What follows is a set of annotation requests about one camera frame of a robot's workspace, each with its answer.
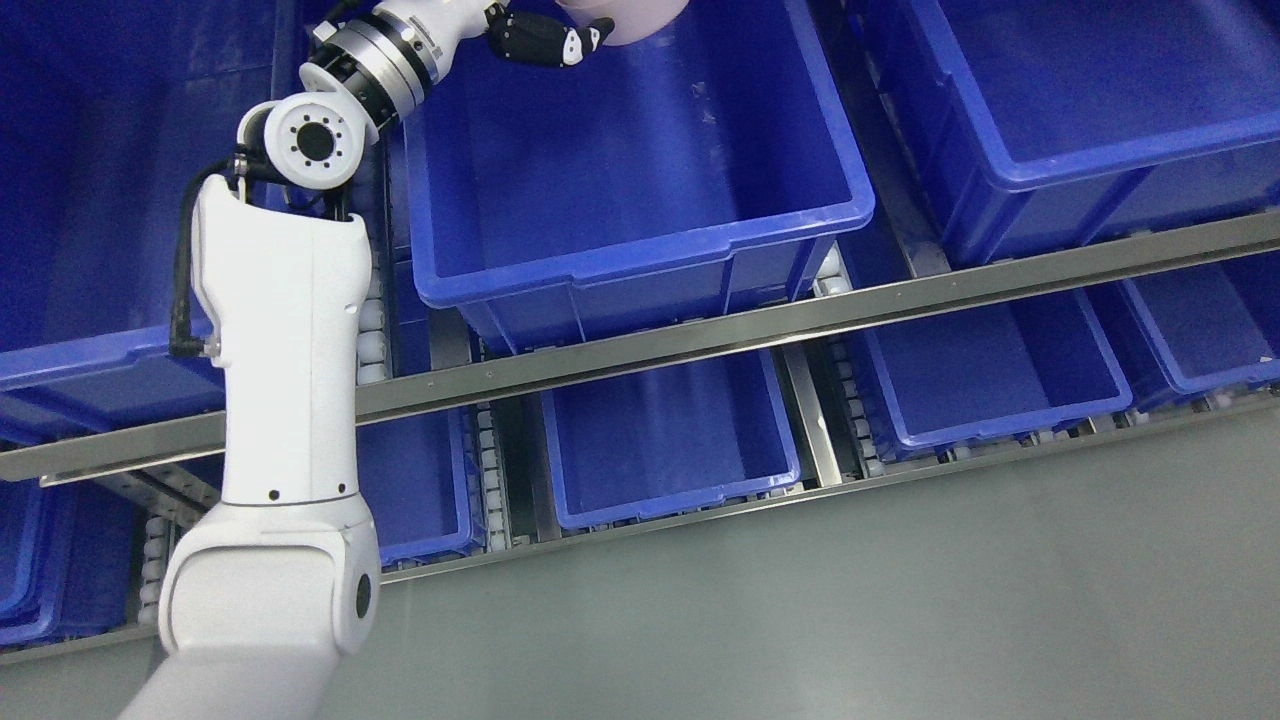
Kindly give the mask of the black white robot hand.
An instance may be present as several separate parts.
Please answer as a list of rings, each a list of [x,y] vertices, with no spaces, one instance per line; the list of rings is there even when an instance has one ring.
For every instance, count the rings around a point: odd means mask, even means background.
[[[407,51],[426,82],[439,85],[462,42],[485,38],[500,60],[545,68],[576,67],[616,29],[604,15],[568,26],[550,15],[509,9],[507,1],[383,1],[365,20]]]

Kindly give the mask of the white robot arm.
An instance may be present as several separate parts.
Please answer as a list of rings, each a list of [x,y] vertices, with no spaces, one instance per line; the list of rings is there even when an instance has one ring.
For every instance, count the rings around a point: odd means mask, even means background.
[[[255,182],[338,191],[503,1],[381,1],[316,29],[303,91],[241,119],[183,200],[170,348],[225,375],[221,493],[163,579],[166,652],[124,719],[311,719],[372,629],[381,564],[355,391],[372,259],[364,219],[255,206]]]

